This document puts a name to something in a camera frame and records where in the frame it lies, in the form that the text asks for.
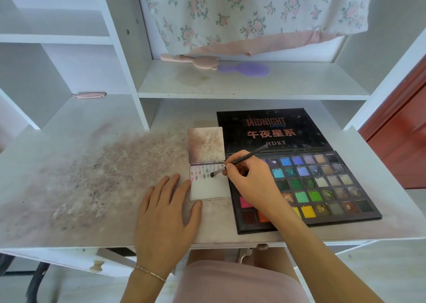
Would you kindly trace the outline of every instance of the bracelet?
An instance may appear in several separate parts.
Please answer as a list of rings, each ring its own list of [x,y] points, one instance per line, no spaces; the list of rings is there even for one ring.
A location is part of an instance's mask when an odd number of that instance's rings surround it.
[[[141,271],[143,271],[143,272],[145,272],[145,273],[147,273],[147,274],[149,274],[149,275],[152,275],[152,276],[154,276],[154,277],[158,278],[158,279],[159,279],[160,281],[162,281],[163,283],[166,283],[166,280],[165,280],[165,279],[163,279],[162,277],[158,276],[157,274],[155,274],[155,273],[153,273],[153,272],[150,272],[150,271],[146,270],[145,268],[143,268],[143,267],[141,267],[141,266],[135,266],[135,268],[140,269]]]

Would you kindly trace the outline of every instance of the black eyeshadow palette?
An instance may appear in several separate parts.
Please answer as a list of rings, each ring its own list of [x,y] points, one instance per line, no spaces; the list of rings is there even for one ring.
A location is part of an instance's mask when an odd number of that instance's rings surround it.
[[[231,112],[232,121],[234,123],[243,122],[239,118],[246,119],[245,112]],[[257,157],[268,164],[281,195],[308,226],[374,220],[382,217],[346,164],[330,147],[304,109],[261,110],[249,111],[249,113],[251,117],[254,113],[257,118],[268,118],[265,115],[270,116],[271,113],[280,115],[280,130],[284,135],[280,136],[282,144],[272,145],[275,146],[272,147],[272,151],[271,148],[268,148],[267,152],[260,153]],[[223,123],[221,118],[223,119],[224,114],[224,112],[218,113],[219,124]],[[291,116],[296,117],[297,120],[294,122],[287,120]],[[274,126],[256,127],[258,135],[255,137],[260,136],[261,131],[267,131],[268,128],[278,130],[275,126],[277,121],[271,121],[271,118],[276,117],[269,117],[269,123],[274,122],[272,124]],[[268,121],[253,120],[253,122],[263,124]],[[252,143],[245,137],[246,131],[254,131],[253,127],[249,126],[249,130],[247,130],[244,125],[241,126],[243,128],[240,127],[240,129],[235,129],[234,126],[222,126],[227,157],[235,151],[241,149],[250,151],[262,145]],[[285,136],[284,129],[295,135]],[[309,138],[306,138],[306,131],[309,132]],[[237,146],[234,141],[238,133],[244,138],[240,139],[241,145],[236,150]],[[298,134],[302,136],[291,140]],[[273,137],[265,138],[260,137],[259,140],[263,139],[263,143],[274,141]],[[227,147],[227,140],[232,141],[231,146]],[[231,181],[229,184],[238,234],[276,230],[265,215],[242,198]]]

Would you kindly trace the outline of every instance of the right hand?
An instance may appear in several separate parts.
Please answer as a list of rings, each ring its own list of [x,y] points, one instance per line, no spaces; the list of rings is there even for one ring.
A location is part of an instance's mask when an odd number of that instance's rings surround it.
[[[251,156],[236,166],[231,163],[248,153],[246,150],[241,150],[231,155],[225,161],[226,171],[222,174],[229,177],[244,199],[264,215],[269,216],[271,210],[278,204],[280,206],[282,203],[289,204],[281,196],[269,166],[263,160]]]

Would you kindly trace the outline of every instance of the eyeshadow pan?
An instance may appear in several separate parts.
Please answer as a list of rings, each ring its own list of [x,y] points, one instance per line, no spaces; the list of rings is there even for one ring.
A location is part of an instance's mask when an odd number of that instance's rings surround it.
[[[313,202],[322,201],[321,194],[318,191],[309,191],[309,197]]]
[[[372,212],[373,208],[370,206],[370,204],[367,202],[367,200],[359,200],[357,201],[357,204],[362,212]]]
[[[327,206],[325,204],[316,204],[315,205],[315,212],[318,216],[329,216],[330,211],[328,210]]]
[[[301,218],[302,216],[300,215],[300,211],[298,207],[293,207],[293,210],[297,213],[297,215],[299,216],[299,218]]]
[[[299,203],[306,203],[309,202],[308,197],[306,195],[306,192],[296,192],[295,193],[296,199]]]
[[[294,165],[303,165],[303,161],[300,156],[292,157]]]
[[[336,163],[339,161],[334,154],[327,154],[326,157],[330,163]]]
[[[241,208],[252,208],[253,206],[246,201],[243,197],[240,197]]]
[[[343,184],[345,185],[351,185],[354,184],[351,177],[349,175],[339,175],[340,179],[342,180]]]
[[[328,178],[328,181],[330,182],[330,184],[332,186],[338,186],[338,185],[340,185],[340,181],[339,181],[339,179],[336,176],[327,177],[327,178]]]
[[[269,167],[280,167],[276,158],[269,158],[267,161]]]
[[[308,172],[308,170],[306,169],[306,167],[298,167],[297,168],[297,171],[299,172],[299,175],[301,176],[301,177],[305,177],[305,176],[308,176],[309,175],[309,172]]]
[[[353,202],[342,202],[343,209],[348,213],[358,213],[359,210]]]
[[[288,182],[287,181],[275,181],[275,184],[278,187],[278,190],[280,190],[280,192],[286,191],[286,190],[290,190],[290,187],[288,186]]]
[[[319,187],[325,187],[328,186],[327,181],[323,177],[316,177],[315,182],[317,182],[317,185]]]
[[[284,173],[282,172],[282,169],[280,168],[274,168],[272,169],[272,174],[276,179],[281,179],[284,177]]]
[[[336,188],[334,189],[336,191],[337,197],[339,199],[345,199],[345,198],[349,198],[348,193],[346,192],[345,189],[342,188]]]
[[[338,203],[330,203],[328,207],[331,209],[331,212],[336,216],[344,214],[342,207]]]
[[[316,218],[316,214],[314,209],[310,205],[306,205],[302,207],[302,212],[305,218]]]
[[[296,176],[296,171],[292,168],[286,168],[285,169],[285,173],[290,176],[290,177],[295,177]]]
[[[314,158],[312,156],[303,156],[306,164],[315,164]]]
[[[298,179],[291,179],[290,180],[290,185],[295,190],[302,188],[302,184],[301,184],[301,182]]]
[[[291,166],[291,161],[288,157],[282,157],[280,161],[283,166]]]
[[[321,175],[321,171],[318,166],[309,166],[309,170],[311,171],[313,176]]]
[[[318,163],[326,163],[324,155],[314,155]]]
[[[334,200],[334,194],[332,190],[322,190],[322,195],[327,201]]]
[[[358,189],[358,187],[348,187],[349,194],[353,197],[361,197],[361,191]]]
[[[269,222],[269,219],[260,211],[257,212],[260,222]]]
[[[342,164],[332,164],[331,166],[333,166],[333,170],[336,173],[343,173],[345,171],[345,169],[343,168]]]
[[[330,174],[334,174],[333,170],[331,169],[331,167],[329,165],[323,165],[321,166],[322,171],[324,172],[325,175],[330,175]]]
[[[315,187],[315,183],[312,179],[303,179],[303,184],[306,187]]]
[[[287,200],[289,203],[294,203],[294,197],[290,192],[283,192],[281,193],[282,197]]]
[[[242,220],[245,224],[253,225],[256,223],[256,215],[254,211],[241,211],[242,213]]]

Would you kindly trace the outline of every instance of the desk surface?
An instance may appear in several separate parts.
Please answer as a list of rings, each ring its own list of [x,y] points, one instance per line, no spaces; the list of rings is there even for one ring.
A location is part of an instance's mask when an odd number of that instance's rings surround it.
[[[70,99],[42,131],[26,128],[0,155],[0,247],[133,244],[138,205],[163,175],[188,178],[187,128],[217,126],[216,111],[304,107],[383,219],[312,228],[326,242],[426,237],[426,219],[353,128],[320,101],[171,100],[151,131],[131,96]],[[188,219],[192,203],[185,199]],[[237,235],[231,200],[205,201],[194,248],[278,244],[277,232]]]

